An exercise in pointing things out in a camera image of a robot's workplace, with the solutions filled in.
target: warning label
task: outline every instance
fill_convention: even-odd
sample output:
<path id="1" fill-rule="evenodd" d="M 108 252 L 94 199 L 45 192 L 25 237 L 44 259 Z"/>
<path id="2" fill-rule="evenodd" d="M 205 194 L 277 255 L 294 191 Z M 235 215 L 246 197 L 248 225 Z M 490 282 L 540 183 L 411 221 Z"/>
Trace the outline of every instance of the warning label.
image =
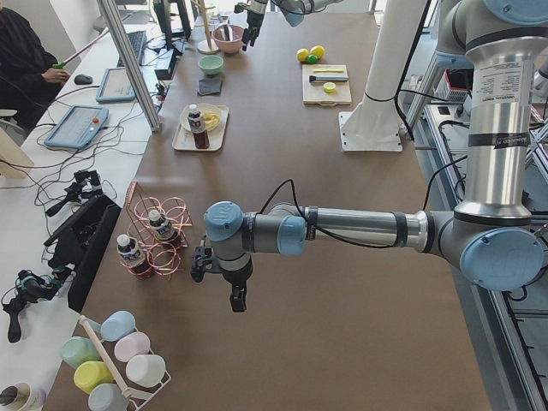
<path id="1" fill-rule="evenodd" d="M 532 62 L 502 63 L 476 69 L 472 106 L 482 104 L 529 104 L 533 81 Z"/>

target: white tray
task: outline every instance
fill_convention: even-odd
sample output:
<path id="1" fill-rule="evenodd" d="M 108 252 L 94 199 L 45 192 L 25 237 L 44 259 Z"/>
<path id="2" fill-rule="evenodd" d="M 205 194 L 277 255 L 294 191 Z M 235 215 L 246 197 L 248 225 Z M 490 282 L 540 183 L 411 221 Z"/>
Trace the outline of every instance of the white tray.
<path id="1" fill-rule="evenodd" d="M 221 121 L 212 130 L 207 133 L 209 138 L 209 148 L 196 148 L 194 144 L 194 136 L 190 131 L 185 128 L 179 122 L 175 137 L 171 146 L 175 150 L 181 150 L 185 152 L 216 152 L 223 146 L 224 130 L 226 129 L 226 122 L 229 119 L 229 108 L 226 105 L 217 106 L 221 110 Z"/>

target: computer mouse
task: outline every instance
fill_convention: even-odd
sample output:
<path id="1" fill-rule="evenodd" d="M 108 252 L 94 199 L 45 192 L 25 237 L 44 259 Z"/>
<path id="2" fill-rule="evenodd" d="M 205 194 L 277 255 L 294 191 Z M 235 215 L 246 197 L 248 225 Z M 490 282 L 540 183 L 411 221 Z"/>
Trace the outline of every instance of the computer mouse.
<path id="1" fill-rule="evenodd" d="M 92 84 L 93 83 L 93 77 L 91 77 L 90 75 L 87 75 L 87 74 L 78 74 L 74 78 L 74 83 L 78 84 L 78 85 Z"/>

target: black keyboard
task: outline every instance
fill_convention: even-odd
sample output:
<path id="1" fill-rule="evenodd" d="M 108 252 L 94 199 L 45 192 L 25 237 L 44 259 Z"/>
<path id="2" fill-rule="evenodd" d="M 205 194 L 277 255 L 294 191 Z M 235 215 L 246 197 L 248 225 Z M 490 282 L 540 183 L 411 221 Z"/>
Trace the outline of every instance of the black keyboard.
<path id="1" fill-rule="evenodd" d="M 131 32 L 127 33 L 129 37 L 129 43 L 131 44 L 131 47 L 134 49 L 135 58 L 137 59 L 137 63 L 140 64 L 140 61 L 143 59 L 143 55 L 145 54 L 145 44 L 146 44 L 146 31 L 142 32 Z M 123 61 L 121 58 L 118 58 L 118 64 L 117 67 L 123 67 Z"/>

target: gray cloth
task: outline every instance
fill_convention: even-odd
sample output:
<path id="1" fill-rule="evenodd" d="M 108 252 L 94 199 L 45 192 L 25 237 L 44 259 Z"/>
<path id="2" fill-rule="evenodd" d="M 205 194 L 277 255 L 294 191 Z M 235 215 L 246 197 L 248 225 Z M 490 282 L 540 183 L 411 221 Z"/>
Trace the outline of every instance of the gray cloth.
<path id="1" fill-rule="evenodd" d="M 200 96 L 220 94 L 222 86 L 223 79 L 202 79 L 198 81 L 198 94 Z"/>

